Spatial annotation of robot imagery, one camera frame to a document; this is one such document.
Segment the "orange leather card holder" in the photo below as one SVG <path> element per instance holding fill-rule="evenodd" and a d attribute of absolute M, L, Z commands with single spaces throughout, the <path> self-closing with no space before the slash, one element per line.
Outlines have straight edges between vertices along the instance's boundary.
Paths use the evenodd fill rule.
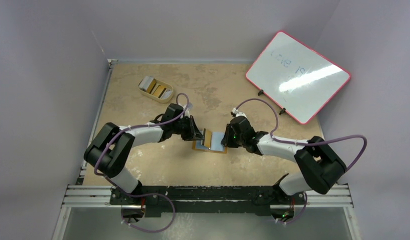
<path fill-rule="evenodd" d="M 201 140 L 194 141 L 192 144 L 192 149 L 196 151 L 202 152 L 209 152 L 209 153 L 218 153 L 218 154 L 226 154 L 227 147 L 221 144 L 221 141 L 224 138 L 223 132 L 212 132 L 212 144 L 210 149 L 206 149 L 204 146 L 201 145 Z"/>

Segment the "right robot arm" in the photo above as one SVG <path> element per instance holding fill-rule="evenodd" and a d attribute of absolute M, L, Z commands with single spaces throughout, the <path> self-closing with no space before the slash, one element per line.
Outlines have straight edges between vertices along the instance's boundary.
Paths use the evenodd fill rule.
<path fill-rule="evenodd" d="M 288 138 L 275 140 L 266 131 L 255 131 L 245 116 L 234 117 L 221 140 L 228 148 L 243 147 L 252 154 L 279 157 L 298 165 L 299 172 L 284 175 L 273 186 L 274 199 L 281 204 L 305 191 L 324 195 L 346 172 L 345 163 L 322 142 L 319 136 L 297 142 Z"/>

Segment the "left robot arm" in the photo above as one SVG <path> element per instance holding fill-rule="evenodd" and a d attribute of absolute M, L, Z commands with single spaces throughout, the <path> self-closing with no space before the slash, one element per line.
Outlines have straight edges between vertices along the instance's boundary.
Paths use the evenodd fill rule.
<path fill-rule="evenodd" d="M 165 113 L 143 125 L 124 127 L 106 123 L 85 150 L 83 159 L 96 173 L 119 187 L 123 199 L 134 205 L 142 198 L 142 183 L 125 166 L 131 149 L 163 142 L 175 134 L 184 141 L 204 139 L 188 106 L 171 103 Z"/>

